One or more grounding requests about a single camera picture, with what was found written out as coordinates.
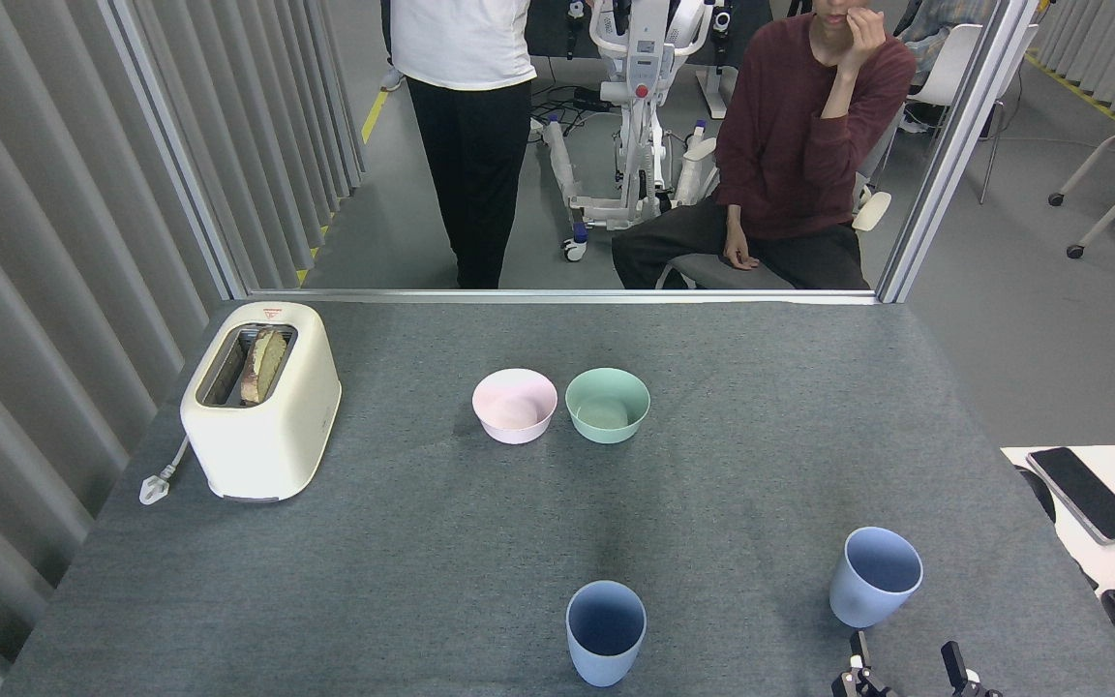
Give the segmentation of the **person's left hand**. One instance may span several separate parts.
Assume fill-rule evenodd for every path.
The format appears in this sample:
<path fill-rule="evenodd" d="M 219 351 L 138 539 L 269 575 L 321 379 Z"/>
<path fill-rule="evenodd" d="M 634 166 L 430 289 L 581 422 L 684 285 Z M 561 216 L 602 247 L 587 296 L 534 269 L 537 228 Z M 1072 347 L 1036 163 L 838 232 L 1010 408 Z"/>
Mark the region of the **person's left hand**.
<path fill-rule="evenodd" d="M 866 4 L 846 4 L 825 21 L 836 37 L 840 68 L 862 66 L 886 43 L 884 14 L 873 12 Z"/>

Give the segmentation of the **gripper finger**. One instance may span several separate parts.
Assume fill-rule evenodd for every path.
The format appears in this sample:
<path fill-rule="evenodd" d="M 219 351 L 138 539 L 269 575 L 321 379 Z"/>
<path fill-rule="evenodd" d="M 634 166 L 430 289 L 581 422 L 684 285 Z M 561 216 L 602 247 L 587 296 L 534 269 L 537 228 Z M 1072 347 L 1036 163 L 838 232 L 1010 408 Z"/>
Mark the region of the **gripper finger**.
<path fill-rule="evenodd" d="M 830 686 L 832 696 L 893 696 L 893 689 L 882 683 L 872 670 L 864 632 L 859 630 L 851 635 L 850 643 L 849 669 L 832 680 Z"/>
<path fill-rule="evenodd" d="M 988 688 L 979 674 L 966 666 L 963 652 L 954 640 L 947 641 L 941 647 L 946 671 L 954 697 L 999 697 L 1000 691 Z"/>

